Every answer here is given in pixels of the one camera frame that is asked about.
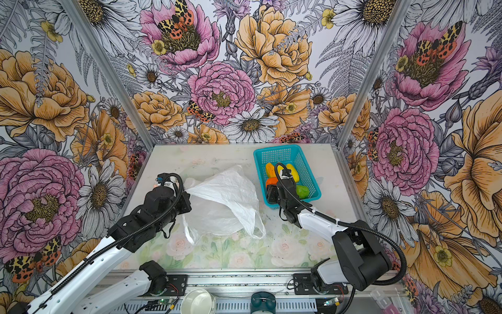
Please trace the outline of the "green fruit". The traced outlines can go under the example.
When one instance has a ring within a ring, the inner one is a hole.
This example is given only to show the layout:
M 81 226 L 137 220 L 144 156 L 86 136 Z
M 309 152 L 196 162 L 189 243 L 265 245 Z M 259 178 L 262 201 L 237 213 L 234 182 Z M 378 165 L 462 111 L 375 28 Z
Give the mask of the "green fruit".
M 308 187 L 303 186 L 303 185 L 297 185 L 296 186 L 296 193 L 298 195 L 298 198 L 300 200 L 307 199 L 310 195 L 310 190 Z

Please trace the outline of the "orange yellow mango fruit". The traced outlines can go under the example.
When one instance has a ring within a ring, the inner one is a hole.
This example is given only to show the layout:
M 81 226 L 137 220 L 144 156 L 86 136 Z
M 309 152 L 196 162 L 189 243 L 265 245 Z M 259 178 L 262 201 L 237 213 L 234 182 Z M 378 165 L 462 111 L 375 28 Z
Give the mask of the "orange yellow mango fruit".
M 276 177 L 275 166 L 272 163 L 267 163 L 265 165 L 265 172 L 269 179 Z

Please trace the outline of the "white plastic bag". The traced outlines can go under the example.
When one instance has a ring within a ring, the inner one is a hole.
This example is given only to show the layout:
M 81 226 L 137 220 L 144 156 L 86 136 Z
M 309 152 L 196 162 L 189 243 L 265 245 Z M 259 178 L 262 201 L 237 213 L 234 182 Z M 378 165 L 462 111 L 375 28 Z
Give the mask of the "white plastic bag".
M 241 230 L 253 239 L 265 238 L 256 188 L 242 166 L 232 166 L 204 181 L 188 178 L 184 185 L 192 210 L 182 216 L 182 223 L 192 245 L 207 234 L 224 237 Z

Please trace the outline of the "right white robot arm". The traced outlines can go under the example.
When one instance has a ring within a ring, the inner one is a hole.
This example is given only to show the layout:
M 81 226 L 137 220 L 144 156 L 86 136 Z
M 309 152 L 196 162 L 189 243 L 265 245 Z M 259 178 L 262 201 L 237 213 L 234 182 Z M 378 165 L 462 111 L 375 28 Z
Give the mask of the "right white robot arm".
M 370 285 L 387 286 L 402 275 L 381 279 L 392 263 L 377 235 L 362 220 L 341 222 L 299 199 L 293 179 L 270 179 L 265 185 L 265 199 L 279 206 L 285 221 L 332 242 L 337 260 L 325 259 L 311 268 L 312 286 L 324 293 L 333 285 L 345 283 L 363 291 Z

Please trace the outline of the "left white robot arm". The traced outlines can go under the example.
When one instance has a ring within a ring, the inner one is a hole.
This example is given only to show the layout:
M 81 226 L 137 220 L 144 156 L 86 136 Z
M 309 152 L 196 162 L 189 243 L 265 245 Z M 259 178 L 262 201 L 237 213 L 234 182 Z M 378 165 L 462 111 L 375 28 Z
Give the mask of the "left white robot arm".
M 81 303 L 111 270 L 192 209 L 180 175 L 162 173 L 156 181 L 157 185 L 145 195 L 143 204 L 119 219 L 97 247 L 63 279 L 31 302 L 17 302 L 8 313 L 102 310 L 96 302 L 88 306 Z

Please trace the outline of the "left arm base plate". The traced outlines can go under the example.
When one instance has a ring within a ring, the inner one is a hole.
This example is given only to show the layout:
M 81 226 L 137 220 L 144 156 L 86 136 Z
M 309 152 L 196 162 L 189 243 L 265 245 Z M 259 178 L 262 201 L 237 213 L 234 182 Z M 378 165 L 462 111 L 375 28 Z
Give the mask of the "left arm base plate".
M 179 296 L 182 297 L 186 293 L 188 287 L 188 275 L 184 274 L 168 274 L 161 277 L 159 289 L 156 291 L 157 296 Z

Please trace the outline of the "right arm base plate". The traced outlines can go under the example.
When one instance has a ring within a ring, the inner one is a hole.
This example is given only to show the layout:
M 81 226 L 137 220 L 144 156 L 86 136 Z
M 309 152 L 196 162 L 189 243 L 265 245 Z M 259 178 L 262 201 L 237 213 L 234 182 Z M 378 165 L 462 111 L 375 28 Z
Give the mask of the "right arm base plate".
M 293 275 L 295 295 L 345 295 L 349 288 L 343 283 L 325 284 L 319 276 L 310 273 L 295 273 Z

